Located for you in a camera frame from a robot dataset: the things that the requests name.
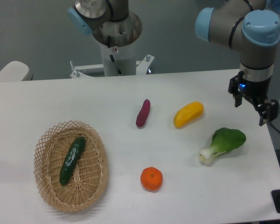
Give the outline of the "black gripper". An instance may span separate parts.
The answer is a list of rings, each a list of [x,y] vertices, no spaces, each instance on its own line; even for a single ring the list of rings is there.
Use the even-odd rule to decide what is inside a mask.
[[[259,126],[270,123],[278,116],[279,102],[267,99],[267,93],[271,79],[260,82],[252,82],[243,79],[244,71],[239,71],[230,79],[228,92],[233,95],[234,106],[242,104],[242,98],[249,101],[259,114]]]

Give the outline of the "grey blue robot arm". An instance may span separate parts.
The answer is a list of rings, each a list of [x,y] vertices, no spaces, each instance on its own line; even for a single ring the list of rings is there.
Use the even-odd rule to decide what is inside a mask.
[[[239,51],[238,74],[228,92],[235,106],[245,99],[260,116],[259,123],[271,122],[279,104],[267,92],[280,40],[280,18],[267,10],[267,0],[231,0],[220,9],[204,8],[195,22],[200,39]],[[91,35],[100,45],[106,76],[146,74],[152,56],[136,63],[133,46],[142,32],[138,16],[126,0],[77,0],[67,11],[79,32]]]

